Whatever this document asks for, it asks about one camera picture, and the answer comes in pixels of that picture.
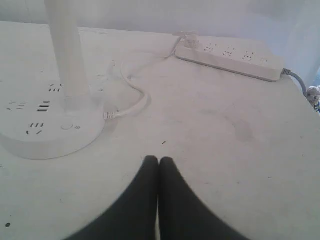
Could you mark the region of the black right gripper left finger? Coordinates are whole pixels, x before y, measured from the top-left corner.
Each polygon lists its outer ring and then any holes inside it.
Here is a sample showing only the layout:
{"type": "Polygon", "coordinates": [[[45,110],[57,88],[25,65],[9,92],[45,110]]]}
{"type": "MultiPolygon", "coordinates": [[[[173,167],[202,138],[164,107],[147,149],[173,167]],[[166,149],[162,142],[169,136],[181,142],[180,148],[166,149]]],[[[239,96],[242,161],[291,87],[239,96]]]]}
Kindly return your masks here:
{"type": "Polygon", "coordinates": [[[123,194],[102,215],[69,240],[154,240],[159,161],[148,155],[123,194]]]}

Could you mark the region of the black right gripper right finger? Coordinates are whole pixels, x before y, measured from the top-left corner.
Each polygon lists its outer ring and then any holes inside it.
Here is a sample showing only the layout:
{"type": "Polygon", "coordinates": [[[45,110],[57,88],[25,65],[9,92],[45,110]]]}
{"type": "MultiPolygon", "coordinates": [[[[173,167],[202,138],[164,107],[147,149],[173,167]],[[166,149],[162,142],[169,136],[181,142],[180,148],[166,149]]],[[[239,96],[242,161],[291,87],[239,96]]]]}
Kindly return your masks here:
{"type": "Polygon", "coordinates": [[[246,240],[195,195],[174,160],[159,163],[159,230],[162,240],[246,240]]]}

